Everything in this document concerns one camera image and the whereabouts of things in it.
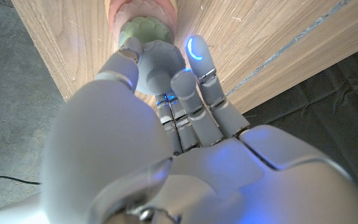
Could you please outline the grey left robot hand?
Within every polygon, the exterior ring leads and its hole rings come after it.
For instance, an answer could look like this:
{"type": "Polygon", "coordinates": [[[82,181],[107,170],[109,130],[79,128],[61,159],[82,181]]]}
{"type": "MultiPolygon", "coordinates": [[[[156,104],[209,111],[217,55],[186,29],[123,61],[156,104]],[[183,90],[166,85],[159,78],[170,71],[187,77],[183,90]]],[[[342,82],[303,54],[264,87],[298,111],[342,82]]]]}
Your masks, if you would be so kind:
{"type": "Polygon", "coordinates": [[[224,96],[204,39],[130,38],[63,106],[42,164],[50,223],[358,223],[329,156],[224,96]]]}

